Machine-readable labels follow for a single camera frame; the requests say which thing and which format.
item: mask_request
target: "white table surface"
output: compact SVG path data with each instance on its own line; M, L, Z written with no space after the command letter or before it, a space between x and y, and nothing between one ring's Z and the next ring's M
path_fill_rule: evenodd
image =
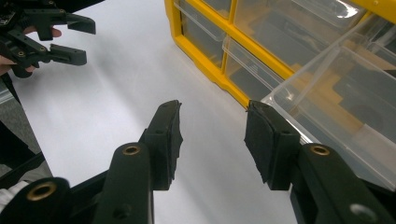
M176 46L163 1L106 0L78 14L97 35L62 27L52 43L87 50L88 64L42 63L13 78L55 176L75 186L105 171L178 99L184 142L170 190L154 194L156 223L296 223L289 194L262 183L245 146L245 109Z

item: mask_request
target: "human hand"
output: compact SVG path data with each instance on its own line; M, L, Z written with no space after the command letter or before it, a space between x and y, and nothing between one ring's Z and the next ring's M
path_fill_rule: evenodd
M35 32L35 27L34 26L30 26L28 28L26 28L23 33L25 35L30 34L32 32ZM53 37L59 37L62 35L62 32L58 29L52 28L52 35ZM12 64L16 64L14 62L12 62L10 59L0 55L0 76L2 76L4 73L6 73L9 69L11 69L11 65ZM31 73L35 70L35 68L33 66L30 66L28 68L25 69L27 72Z

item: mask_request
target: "white surface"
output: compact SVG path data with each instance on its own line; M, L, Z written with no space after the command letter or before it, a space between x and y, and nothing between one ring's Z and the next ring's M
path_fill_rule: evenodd
M173 42L162 1L107 0L78 14L97 35L64 29L53 43L88 64L43 64L14 79L52 173L72 186L106 170L157 107L178 99L184 142L171 189L155 192L156 223L295 223L287 192L270 191L245 147L247 114Z

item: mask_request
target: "plastic parts organizer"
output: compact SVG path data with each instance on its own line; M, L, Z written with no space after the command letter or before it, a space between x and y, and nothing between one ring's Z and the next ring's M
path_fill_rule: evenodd
M396 189L396 25L373 16L262 101L337 150L355 174Z
M261 100L365 13L349 0L164 1L177 45L242 106Z

